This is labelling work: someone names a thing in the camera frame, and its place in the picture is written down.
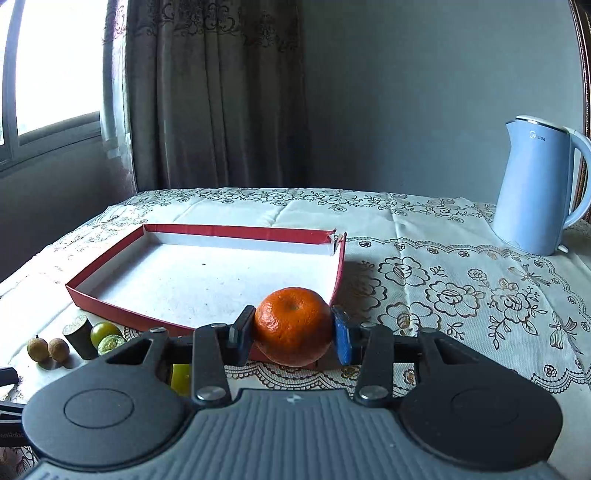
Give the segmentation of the green round fruit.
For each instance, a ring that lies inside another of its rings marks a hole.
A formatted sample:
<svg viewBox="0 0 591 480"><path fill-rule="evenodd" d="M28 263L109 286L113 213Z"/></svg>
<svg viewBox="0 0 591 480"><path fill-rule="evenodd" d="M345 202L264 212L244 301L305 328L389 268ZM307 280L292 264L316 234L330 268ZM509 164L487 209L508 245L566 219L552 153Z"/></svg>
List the green round fruit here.
<svg viewBox="0 0 591 480"><path fill-rule="evenodd" d="M90 340L95 348L98 348L100 342L109 335L121 336L120 329L113 323L102 321L95 324L90 331Z"/></svg>

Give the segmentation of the wooden chair back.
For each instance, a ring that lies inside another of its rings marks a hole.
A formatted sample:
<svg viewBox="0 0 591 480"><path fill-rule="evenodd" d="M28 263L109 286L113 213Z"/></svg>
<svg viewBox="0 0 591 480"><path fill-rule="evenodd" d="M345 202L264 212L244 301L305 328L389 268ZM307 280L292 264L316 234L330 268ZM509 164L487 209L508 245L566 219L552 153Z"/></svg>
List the wooden chair back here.
<svg viewBox="0 0 591 480"><path fill-rule="evenodd" d="M582 75L583 129L590 133L590 3L569 0Z"/></svg>

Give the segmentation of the dark sugarcane piece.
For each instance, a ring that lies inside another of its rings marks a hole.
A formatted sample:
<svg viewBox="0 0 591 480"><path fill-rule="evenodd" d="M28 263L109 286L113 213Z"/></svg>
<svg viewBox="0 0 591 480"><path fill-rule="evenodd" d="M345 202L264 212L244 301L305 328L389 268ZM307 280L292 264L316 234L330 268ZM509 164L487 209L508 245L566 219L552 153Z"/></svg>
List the dark sugarcane piece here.
<svg viewBox="0 0 591 480"><path fill-rule="evenodd" d="M62 335L84 360L93 360L98 357L97 349L90 338L91 331L92 325L86 315L78 315L62 329Z"/></svg>

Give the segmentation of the brown patterned curtain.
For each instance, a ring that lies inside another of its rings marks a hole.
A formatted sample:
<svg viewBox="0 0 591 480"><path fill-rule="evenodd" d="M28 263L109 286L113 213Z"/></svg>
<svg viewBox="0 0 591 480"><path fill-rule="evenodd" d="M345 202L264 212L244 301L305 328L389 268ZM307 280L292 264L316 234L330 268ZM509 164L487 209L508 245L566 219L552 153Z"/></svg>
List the brown patterned curtain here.
<svg viewBox="0 0 591 480"><path fill-rule="evenodd" d="M101 133L125 197L304 186L301 3L109 2Z"/></svg>

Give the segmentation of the orange tangerine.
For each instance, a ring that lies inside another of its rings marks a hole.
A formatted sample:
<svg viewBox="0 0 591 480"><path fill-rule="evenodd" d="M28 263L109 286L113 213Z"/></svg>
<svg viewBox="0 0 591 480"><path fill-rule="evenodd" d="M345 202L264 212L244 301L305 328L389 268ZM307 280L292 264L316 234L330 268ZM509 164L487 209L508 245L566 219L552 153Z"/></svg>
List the orange tangerine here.
<svg viewBox="0 0 591 480"><path fill-rule="evenodd" d="M256 307L253 342L276 364L305 367L328 352L332 326L332 310L317 292L287 287Z"/></svg>

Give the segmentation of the halved green lime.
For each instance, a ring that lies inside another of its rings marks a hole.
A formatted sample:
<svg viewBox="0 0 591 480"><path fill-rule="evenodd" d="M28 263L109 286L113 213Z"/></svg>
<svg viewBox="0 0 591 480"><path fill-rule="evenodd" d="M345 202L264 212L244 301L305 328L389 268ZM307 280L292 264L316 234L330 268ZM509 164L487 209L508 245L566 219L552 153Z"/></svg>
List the halved green lime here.
<svg viewBox="0 0 591 480"><path fill-rule="evenodd" d="M99 355L106 355L125 343L126 340L121 335L110 334L100 340L97 346L97 352Z"/></svg>

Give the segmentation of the light blue electric kettle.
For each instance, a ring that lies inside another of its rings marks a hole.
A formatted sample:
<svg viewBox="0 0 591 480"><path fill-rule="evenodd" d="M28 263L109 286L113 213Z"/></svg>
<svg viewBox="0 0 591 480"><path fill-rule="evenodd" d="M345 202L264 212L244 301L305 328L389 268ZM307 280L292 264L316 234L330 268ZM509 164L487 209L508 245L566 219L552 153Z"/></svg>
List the light blue electric kettle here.
<svg viewBox="0 0 591 480"><path fill-rule="evenodd" d="M570 209L574 155L590 163L590 139L547 120L519 115L506 124L510 154L492 229L508 245L539 256L554 254L563 231L590 208L590 191Z"/></svg>

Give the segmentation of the floral lace tablecloth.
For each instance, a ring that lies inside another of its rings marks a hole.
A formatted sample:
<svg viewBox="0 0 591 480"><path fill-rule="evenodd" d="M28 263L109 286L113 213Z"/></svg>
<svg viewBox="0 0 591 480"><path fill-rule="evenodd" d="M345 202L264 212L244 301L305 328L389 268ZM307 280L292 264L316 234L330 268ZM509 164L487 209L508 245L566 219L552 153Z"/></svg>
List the floral lace tablecloth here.
<svg viewBox="0 0 591 480"><path fill-rule="evenodd" d="M590 475L590 226L579 221L549 257L508 248L494 208L464 198L322 189L179 189L137 194L67 233L1 285L1 362L23 403L61 369L26 353L75 319L65 284L143 223L338 230L346 259L338 301L353 319L398 334L433 327L546 389L564 414L552 464Z"/></svg>

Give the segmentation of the red shallow cardboard box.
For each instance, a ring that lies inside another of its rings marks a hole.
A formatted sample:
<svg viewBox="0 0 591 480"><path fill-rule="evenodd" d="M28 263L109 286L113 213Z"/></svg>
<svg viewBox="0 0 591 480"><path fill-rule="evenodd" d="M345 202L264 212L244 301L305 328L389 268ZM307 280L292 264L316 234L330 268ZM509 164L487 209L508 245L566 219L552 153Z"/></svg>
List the red shallow cardboard box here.
<svg viewBox="0 0 591 480"><path fill-rule="evenodd" d="M138 331L184 335L231 324L246 305L286 287L332 304L342 280L346 234L334 230L143 224L66 284L73 303Z"/></svg>

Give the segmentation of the window with grey frame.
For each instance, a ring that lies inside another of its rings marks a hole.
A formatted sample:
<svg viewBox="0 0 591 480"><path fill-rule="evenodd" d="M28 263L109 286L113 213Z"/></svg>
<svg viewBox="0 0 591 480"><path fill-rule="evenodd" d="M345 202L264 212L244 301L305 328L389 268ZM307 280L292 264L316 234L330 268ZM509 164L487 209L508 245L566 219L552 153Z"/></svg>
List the window with grey frame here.
<svg viewBox="0 0 591 480"><path fill-rule="evenodd" d="M1 3L1 169L100 136L106 1Z"/></svg>

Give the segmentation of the yellow fruit piece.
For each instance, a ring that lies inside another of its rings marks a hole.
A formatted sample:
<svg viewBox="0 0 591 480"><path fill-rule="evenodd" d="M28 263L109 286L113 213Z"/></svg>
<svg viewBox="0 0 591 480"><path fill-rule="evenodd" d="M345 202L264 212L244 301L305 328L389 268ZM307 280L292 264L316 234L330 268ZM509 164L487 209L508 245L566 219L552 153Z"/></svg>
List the yellow fruit piece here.
<svg viewBox="0 0 591 480"><path fill-rule="evenodd" d="M191 365L173 364L170 388L178 395L188 397L191 390Z"/></svg>

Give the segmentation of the brown longan fruit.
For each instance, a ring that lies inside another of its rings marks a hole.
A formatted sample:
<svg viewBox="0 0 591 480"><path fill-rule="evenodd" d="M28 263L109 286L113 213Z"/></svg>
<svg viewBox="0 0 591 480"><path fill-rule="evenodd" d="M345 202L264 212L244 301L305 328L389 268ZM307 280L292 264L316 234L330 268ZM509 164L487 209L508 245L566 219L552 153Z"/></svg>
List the brown longan fruit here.
<svg viewBox="0 0 591 480"><path fill-rule="evenodd" d="M43 363L50 357L48 343L39 337L32 338L28 341L27 353L36 363Z"/></svg>
<svg viewBox="0 0 591 480"><path fill-rule="evenodd" d="M48 343L48 353L58 364L63 364L70 356L69 346L61 338L54 338Z"/></svg>

